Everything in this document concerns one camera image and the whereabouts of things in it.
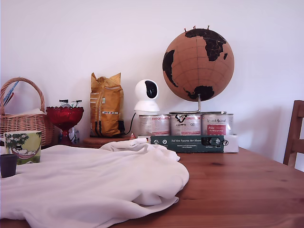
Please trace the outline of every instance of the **tin can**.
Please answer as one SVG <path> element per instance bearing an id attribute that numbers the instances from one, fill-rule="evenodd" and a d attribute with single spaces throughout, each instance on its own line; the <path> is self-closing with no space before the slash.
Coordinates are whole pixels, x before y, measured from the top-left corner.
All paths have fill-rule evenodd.
<path id="1" fill-rule="evenodd" d="M 170 123 L 171 135 L 200 135 L 200 114 L 171 114 Z"/>
<path id="2" fill-rule="evenodd" d="M 170 116 L 139 115 L 139 131 L 140 136 L 168 136 L 170 135 Z"/>
<path id="3" fill-rule="evenodd" d="M 233 114 L 202 115 L 203 135 L 233 135 Z"/>

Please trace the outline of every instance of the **cable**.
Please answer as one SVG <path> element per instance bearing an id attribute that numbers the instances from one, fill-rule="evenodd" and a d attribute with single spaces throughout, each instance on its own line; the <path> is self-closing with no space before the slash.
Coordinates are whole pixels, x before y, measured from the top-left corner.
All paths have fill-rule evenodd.
<path id="1" fill-rule="evenodd" d="M 132 123 L 133 123 L 133 119 L 134 119 L 135 115 L 136 115 L 136 113 L 134 113 L 134 115 L 133 115 L 133 117 L 132 117 L 131 124 L 130 124 L 130 130 L 128 131 L 128 133 L 130 133 L 130 131 L 131 131 Z"/>

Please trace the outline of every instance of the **pet food can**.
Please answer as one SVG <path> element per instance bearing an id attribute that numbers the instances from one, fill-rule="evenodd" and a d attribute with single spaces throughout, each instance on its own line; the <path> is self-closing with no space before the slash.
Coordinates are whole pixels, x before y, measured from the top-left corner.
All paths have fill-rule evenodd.
<path id="1" fill-rule="evenodd" d="M 170 135 L 169 115 L 139 115 L 140 136 Z"/>
<path id="2" fill-rule="evenodd" d="M 233 135 L 233 114 L 202 115 L 203 135 Z"/>
<path id="3" fill-rule="evenodd" d="M 171 114 L 171 135 L 200 135 L 200 121 L 200 114 Z"/>

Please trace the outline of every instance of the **cork globe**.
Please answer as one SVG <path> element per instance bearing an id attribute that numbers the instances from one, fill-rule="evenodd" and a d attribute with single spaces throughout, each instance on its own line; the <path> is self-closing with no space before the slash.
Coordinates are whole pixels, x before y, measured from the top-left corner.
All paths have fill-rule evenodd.
<path id="1" fill-rule="evenodd" d="M 182 99 L 209 100 L 230 82 L 234 56 L 229 43 L 209 29 L 195 28 L 176 37 L 162 62 L 164 79 L 170 90 Z"/>

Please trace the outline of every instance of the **red glass bowl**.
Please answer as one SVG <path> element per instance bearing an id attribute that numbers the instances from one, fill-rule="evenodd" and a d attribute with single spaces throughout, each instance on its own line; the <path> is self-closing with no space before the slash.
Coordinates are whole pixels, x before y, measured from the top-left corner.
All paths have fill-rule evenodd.
<path id="1" fill-rule="evenodd" d="M 83 112 L 83 107 L 47 107 L 47 116 L 50 121 L 62 130 L 63 144 L 71 144 L 68 138 L 68 130 L 81 120 Z"/>

